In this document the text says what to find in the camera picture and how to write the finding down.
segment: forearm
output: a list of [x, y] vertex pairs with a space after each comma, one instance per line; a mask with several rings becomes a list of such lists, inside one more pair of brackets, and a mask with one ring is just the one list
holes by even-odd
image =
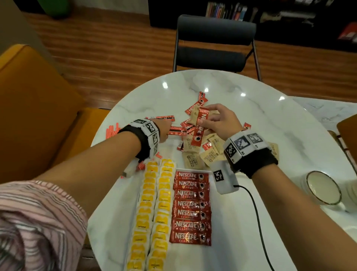
[[298, 270], [357, 270], [355, 243], [275, 164], [252, 180]]
[[140, 149], [137, 136], [122, 132], [35, 179], [58, 185], [73, 196], [90, 217]]

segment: sleeve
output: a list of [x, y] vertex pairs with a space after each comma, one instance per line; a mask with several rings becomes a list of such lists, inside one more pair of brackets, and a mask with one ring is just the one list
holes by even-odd
[[54, 184], [0, 185], [0, 270], [76, 270], [87, 222], [85, 211]]

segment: round marble table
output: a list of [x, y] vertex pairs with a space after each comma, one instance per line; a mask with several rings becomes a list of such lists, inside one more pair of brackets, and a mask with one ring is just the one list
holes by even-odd
[[[105, 129], [116, 122], [123, 127], [136, 118], [174, 115], [173, 125], [179, 126], [188, 119], [184, 111], [197, 101], [199, 91], [206, 93], [207, 104], [227, 106], [242, 123], [251, 124], [267, 141], [277, 143], [279, 167], [289, 177], [321, 170], [337, 183], [356, 178], [342, 150], [310, 113], [274, 88], [230, 72], [186, 70], [146, 82], [117, 103], [92, 145], [103, 141]], [[179, 141], [169, 136], [159, 151], [183, 168], [181, 152], [176, 149]], [[251, 180], [241, 177], [239, 182], [256, 201], [273, 267], [276, 271], [296, 270]], [[171, 244], [165, 270], [270, 270], [249, 195], [244, 190], [220, 195], [212, 186], [212, 246]], [[118, 179], [89, 219], [89, 239], [102, 271], [124, 268], [138, 192], [138, 182]], [[343, 228], [357, 226], [355, 215], [324, 211]]]

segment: person's right arm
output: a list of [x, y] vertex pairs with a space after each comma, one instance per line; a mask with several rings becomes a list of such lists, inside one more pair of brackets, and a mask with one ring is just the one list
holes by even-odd
[[[223, 140], [243, 130], [235, 113], [221, 104], [220, 114], [200, 120]], [[357, 270], [357, 243], [281, 170], [271, 164], [252, 176], [265, 207], [297, 270]]]

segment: black cable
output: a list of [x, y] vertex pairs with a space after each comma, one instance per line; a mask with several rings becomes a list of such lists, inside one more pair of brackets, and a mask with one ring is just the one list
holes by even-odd
[[258, 228], [259, 228], [260, 240], [262, 241], [264, 254], [265, 254], [265, 257], [266, 257], [266, 259], [267, 259], [267, 261], [268, 261], [268, 264], [269, 264], [269, 266], [270, 266], [270, 269], [271, 269], [272, 271], [275, 271], [274, 268], [273, 268], [273, 266], [272, 266], [271, 263], [270, 263], [267, 250], [265, 249], [265, 244], [264, 244], [264, 239], [263, 239], [263, 234], [262, 234], [262, 228], [260, 227], [260, 220], [259, 220], [259, 215], [258, 215], [258, 209], [257, 209], [257, 206], [255, 205], [254, 198], [253, 198], [252, 194], [249, 192], [249, 190], [248, 190], [247, 188], [245, 188], [244, 186], [241, 186], [241, 185], [233, 185], [233, 186], [234, 186], [234, 187], [241, 187], [241, 188], [243, 188], [245, 191], [248, 192], [248, 194], [250, 195], [250, 198], [252, 199], [252, 202], [253, 202], [253, 205], [254, 205], [254, 209], [255, 209], [255, 214], [257, 215], [257, 221], [258, 221]]

